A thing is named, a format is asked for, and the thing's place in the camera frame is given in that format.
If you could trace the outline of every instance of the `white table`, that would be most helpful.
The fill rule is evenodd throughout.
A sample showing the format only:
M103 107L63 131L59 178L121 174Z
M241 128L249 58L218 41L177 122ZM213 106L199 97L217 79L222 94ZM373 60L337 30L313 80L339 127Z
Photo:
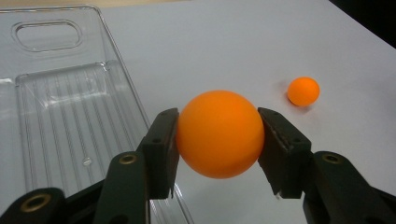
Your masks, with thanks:
M349 158L396 195L396 50L326 0L200 0L104 8L150 120L226 89L282 113L313 143ZM315 78L308 108L285 98ZM216 180L180 161L177 183L195 223L305 223L302 200L278 200L258 164Z

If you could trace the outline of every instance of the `transparent plastic tray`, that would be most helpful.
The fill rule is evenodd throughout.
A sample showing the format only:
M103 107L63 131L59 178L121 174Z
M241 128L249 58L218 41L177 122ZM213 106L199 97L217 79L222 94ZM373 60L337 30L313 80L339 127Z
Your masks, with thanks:
M23 193L70 196L135 150L149 122L96 7L0 9L0 213ZM192 223L181 193L153 223Z

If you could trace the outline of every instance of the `brass screw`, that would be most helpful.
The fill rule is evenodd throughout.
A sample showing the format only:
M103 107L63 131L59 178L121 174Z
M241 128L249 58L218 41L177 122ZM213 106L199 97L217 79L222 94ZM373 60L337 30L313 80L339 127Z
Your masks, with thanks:
M21 205L21 211L25 213L34 212L44 207L49 202L50 202L50 194L48 193L37 194L23 202L23 204Z
M119 162L123 165L131 164L137 161L136 155L125 155L120 158Z
M332 164L341 164L343 162L343 159L341 157L331 153L324 154L322 156L322 159Z

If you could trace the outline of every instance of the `small orange ball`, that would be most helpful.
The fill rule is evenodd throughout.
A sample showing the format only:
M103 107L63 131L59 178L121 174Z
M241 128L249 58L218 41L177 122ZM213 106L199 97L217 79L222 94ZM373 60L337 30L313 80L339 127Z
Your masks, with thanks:
M231 91L208 91L192 99L177 122L177 148L196 172L229 178L245 172L260 156L262 118L255 106Z
M295 105L312 105L319 95L319 84L312 77L298 77L289 84L288 97Z

